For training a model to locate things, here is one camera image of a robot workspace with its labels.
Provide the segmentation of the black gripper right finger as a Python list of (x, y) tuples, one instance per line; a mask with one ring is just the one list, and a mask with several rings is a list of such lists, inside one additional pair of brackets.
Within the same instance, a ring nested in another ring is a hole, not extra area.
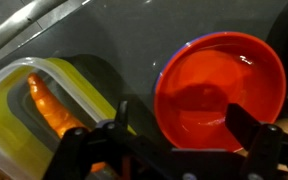
[(249, 150), (261, 123), (239, 104), (229, 104), (226, 111), (225, 126), (237, 142), (245, 150)]

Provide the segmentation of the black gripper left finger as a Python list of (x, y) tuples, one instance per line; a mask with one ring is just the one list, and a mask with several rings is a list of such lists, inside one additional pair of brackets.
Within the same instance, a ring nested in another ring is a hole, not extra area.
[(120, 101), (116, 110), (115, 122), (120, 124), (122, 127), (128, 125), (128, 102)]

